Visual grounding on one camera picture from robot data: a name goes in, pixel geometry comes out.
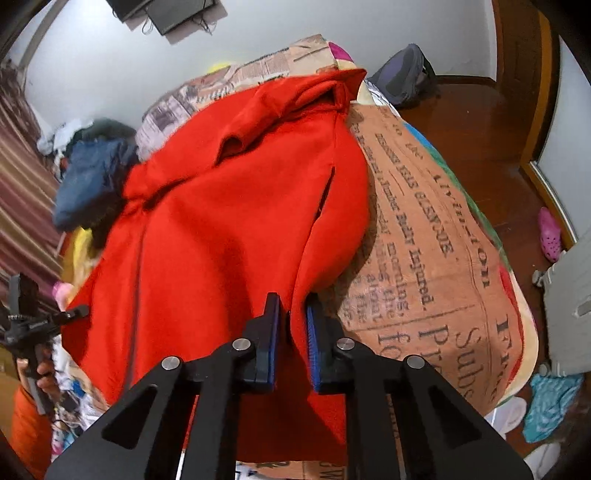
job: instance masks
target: triangular cutout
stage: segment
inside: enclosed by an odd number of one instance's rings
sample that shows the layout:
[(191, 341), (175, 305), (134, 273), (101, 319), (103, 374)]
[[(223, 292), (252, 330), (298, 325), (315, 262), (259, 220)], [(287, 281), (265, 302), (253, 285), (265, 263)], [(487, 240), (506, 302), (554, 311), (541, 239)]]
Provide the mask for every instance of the triangular cutout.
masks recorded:
[(452, 450), (481, 438), (480, 432), (437, 387), (429, 388), (429, 397), (439, 418), (441, 430)]
[(134, 449), (138, 444), (156, 393), (158, 393), (158, 389), (155, 386), (146, 388), (138, 398), (127, 405), (124, 411), (105, 427), (103, 438), (128, 450)]

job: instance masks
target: person's arm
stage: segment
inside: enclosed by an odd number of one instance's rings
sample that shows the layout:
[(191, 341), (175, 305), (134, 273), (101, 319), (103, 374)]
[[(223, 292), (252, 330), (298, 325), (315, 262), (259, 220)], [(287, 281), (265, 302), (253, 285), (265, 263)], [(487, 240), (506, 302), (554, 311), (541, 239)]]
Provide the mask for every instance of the person's arm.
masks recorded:
[[(21, 386), (14, 395), (14, 412), (12, 414), (12, 431), (10, 445), (24, 463), (27, 470), (38, 480), (42, 480), (51, 463), (51, 422), (45, 415), (37, 413), (37, 407), (26, 388), (24, 370), (26, 361), (17, 361)], [(37, 369), (41, 375), (54, 372), (53, 363), (42, 362)], [(53, 375), (44, 377), (37, 385), (53, 400), (59, 398), (60, 392)]]

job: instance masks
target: gray backpack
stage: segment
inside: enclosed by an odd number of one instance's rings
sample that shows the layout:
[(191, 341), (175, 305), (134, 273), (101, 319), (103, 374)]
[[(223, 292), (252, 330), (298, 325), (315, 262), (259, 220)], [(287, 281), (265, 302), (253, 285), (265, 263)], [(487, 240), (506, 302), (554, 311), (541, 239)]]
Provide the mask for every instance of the gray backpack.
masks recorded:
[(433, 67), (414, 43), (391, 57), (369, 81), (399, 108), (415, 106), (431, 95), (439, 96)]

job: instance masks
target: teal cloth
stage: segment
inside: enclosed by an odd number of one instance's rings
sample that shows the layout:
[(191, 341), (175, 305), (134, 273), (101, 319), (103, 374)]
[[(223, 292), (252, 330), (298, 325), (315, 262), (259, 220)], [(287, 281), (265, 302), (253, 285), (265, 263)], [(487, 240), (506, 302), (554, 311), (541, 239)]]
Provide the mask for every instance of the teal cloth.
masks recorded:
[(527, 443), (534, 443), (546, 440), (563, 421), (583, 384), (583, 375), (542, 377), (535, 374), (530, 384), (534, 398), (525, 416), (523, 436)]

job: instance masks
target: hand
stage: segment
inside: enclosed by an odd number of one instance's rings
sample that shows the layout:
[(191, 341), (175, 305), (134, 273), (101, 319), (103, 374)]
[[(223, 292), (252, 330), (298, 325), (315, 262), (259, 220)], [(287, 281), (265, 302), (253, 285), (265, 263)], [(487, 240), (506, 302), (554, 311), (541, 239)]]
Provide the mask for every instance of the hand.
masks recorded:
[[(39, 366), (37, 367), (37, 373), (39, 375), (46, 376), (43, 376), (43, 378), (37, 380), (37, 386), (42, 391), (44, 391), (54, 403), (58, 403), (60, 401), (61, 392), (59, 387), (57, 386), (55, 376), (56, 370), (53, 365), (53, 361), (51, 360), (51, 351), (47, 349), (44, 353), (48, 358), (39, 363)], [(21, 380), (21, 385), (27, 393), (31, 394), (31, 392), (29, 391), (27, 376), (25, 374), (28, 364), (29, 361), (26, 358), (17, 359), (17, 370), (18, 376)]]

